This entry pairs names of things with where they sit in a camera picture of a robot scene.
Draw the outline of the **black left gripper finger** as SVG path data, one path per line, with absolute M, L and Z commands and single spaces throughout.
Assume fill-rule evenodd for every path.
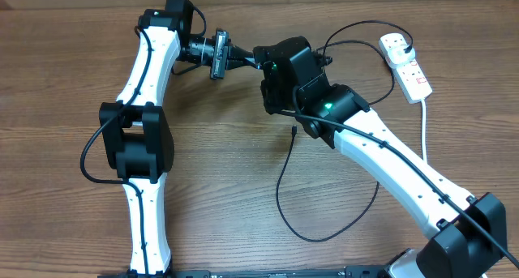
M 226 63 L 226 70 L 230 71 L 230 70 L 233 70 L 233 69 L 236 69 L 236 68 L 240 68 L 240 67 L 245 67 L 245 66 L 249 66 L 249 67 L 253 67 L 255 69 L 259 69 L 259 66 L 254 63 L 254 62 L 250 62 L 250 61 L 247 61 L 247 60 L 234 60 L 234 59 L 230 59 L 227 61 Z
M 229 47 L 229 56 L 233 60 L 253 62 L 255 60 L 254 54 L 250 51 L 242 49 L 236 45 Z

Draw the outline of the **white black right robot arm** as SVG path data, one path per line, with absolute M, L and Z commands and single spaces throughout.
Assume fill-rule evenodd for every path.
M 481 277 L 508 251 L 504 205 L 491 193 L 477 198 L 435 171 L 403 144 L 370 104 L 346 85 L 330 84 L 329 60 L 307 39 L 256 46 L 264 73 L 260 90 L 270 114 L 295 118 L 312 138 L 321 138 L 361 165 L 412 216 L 427 244 L 405 250 L 380 277 Z

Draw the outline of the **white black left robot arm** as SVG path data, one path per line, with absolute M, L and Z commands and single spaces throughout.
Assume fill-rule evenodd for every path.
M 125 190 L 131 220 L 132 254 L 124 277 L 171 277 L 172 254 L 165 232 L 165 181 L 174 162 L 174 139 L 163 102 L 177 61 L 192 70 L 208 66 L 211 79 L 227 70 L 256 66 L 254 56 L 233 45 L 218 29 L 205 37 L 191 30 L 200 13 L 190 0 L 166 0 L 163 9 L 147 9 L 135 34 L 139 50 L 131 75 L 116 101 L 104 102 L 100 126 L 85 145 L 103 138 L 115 185 Z

